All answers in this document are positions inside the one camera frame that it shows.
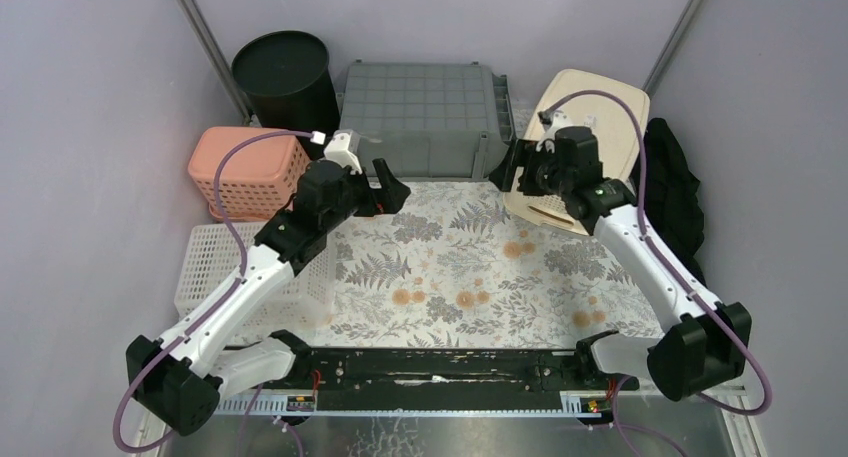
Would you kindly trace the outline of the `cream perforated plastic basket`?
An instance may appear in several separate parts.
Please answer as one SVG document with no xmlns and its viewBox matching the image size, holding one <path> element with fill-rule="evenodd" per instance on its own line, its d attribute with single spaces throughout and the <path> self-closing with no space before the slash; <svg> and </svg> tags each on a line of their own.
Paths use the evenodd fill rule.
<svg viewBox="0 0 848 457">
<path fill-rule="evenodd" d="M 639 88 L 581 70 L 562 70 L 550 82 L 535 108 L 524 113 L 528 120 L 520 137 L 532 141 L 548 137 L 550 133 L 540 122 L 538 113 L 560 98 L 583 90 L 603 91 L 624 102 L 633 112 L 640 129 L 634 129 L 631 119 L 619 104 L 598 95 L 569 100 L 557 109 L 559 115 L 555 120 L 590 128 L 598 139 L 604 176 L 626 183 L 639 160 L 639 141 L 645 132 L 650 108 L 648 95 Z M 528 197 L 512 191 L 503 196 L 503 204 L 512 215 L 534 225 L 580 236 L 588 234 L 582 224 L 566 212 L 562 200 L 556 196 Z"/>
</svg>

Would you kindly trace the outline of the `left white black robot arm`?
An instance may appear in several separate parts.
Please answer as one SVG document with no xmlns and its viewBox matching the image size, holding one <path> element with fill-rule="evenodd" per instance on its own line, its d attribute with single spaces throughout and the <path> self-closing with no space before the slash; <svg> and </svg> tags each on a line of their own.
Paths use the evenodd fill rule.
<svg viewBox="0 0 848 457">
<path fill-rule="evenodd" d="M 235 332 L 275 291 L 288 285 L 321 254 L 327 237 L 350 217 L 399 213 L 411 194 L 386 162 L 373 162 L 379 184 L 329 160 L 308 165 L 291 203 L 281 208 L 240 249 L 239 265 L 187 317 L 151 340 L 138 336 L 126 350 L 129 388 L 113 421 L 139 403 L 174 432 L 202 427 L 219 402 L 278 380 L 296 388 L 309 378 L 307 357 L 275 337 L 226 354 Z"/>
</svg>

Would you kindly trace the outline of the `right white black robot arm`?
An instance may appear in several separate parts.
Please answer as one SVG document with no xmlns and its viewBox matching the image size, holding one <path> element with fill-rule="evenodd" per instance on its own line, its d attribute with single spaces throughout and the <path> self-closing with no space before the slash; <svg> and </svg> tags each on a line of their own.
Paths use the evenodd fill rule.
<svg viewBox="0 0 848 457">
<path fill-rule="evenodd" d="M 679 401 L 744 373 L 749 312 L 705 288 L 649 225 L 628 187 L 604 176 L 589 128 L 513 141 L 489 180 L 503 192 L 559 198 L 631 277 L 662 328 L 659 339 L 609 331 L 580 341 L 573 363 L 579 384 L 597 389 L 612 376 L 637 377 Z"/>
</svg>

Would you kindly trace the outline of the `white perforated plastic basket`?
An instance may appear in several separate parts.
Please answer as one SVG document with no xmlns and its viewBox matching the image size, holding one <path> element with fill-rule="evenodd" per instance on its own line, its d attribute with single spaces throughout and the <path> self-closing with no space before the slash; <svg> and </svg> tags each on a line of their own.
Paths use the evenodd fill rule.
<svg viewBox="0 0 848 457">
<path fill-rule="evenodd" d="M 232 343 L 244 345 L 278 330 L 304 339 L 327 323 L 333 309 L 336 256 L 336 239 L 329 236 L 325 250 L 292 283 L 275 290 L 236 331 Z M 239 262 L 237 243 L 225 225 L 194 227 L 174 297 L 178 315 L 187 317 Z"/>
</svg>

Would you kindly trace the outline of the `large black cylindrical container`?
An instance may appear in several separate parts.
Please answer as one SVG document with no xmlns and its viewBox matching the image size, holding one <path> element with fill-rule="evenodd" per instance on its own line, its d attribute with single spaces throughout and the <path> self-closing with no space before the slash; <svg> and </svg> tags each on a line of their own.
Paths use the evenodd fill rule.
<svg viewBox="0 0 848 457">
<path fill-rule="evenodd" d="M 318 37 L 285 30 L 247 43 L 231 71 L 262 127 L 332 136 L 340 128 L 340 111 L 329 65 Z"/>
</svg>

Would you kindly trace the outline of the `pink perforated plastic basket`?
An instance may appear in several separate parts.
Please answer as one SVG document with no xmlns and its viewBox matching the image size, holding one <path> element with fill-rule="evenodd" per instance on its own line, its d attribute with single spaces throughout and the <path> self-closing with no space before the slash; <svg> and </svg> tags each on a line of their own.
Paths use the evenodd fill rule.
<svg viewBox="0 0 848 457">
<path fill-rule="evenodd" d="M 236 145 L 265 134 L 265 128 L 212 127 L 206 130 L 188 162 L 187 171 L 220 221 L 214 198 L 214 176 L 223 157 Z M 295 192 L 310 158 L 293 135 L 272 137 L 239 150 L 225 164 L 219 192 L 233 221 L 271 218 Z"/>
</svg>

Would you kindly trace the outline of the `grey plastic storage bin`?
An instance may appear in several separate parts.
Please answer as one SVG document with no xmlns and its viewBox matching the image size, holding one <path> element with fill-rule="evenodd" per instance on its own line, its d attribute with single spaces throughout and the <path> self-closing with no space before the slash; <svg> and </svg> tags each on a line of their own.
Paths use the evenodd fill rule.
<svg viewBox="0 0 848 457">
<path fill-rule="evenodd" d="M 482 181 L 516 138 L 507 78 L 478 62 L 357 61 L 340 127 L 360 135 L 368 175 L 383 159 L 401 180 Z"/>
</svg>

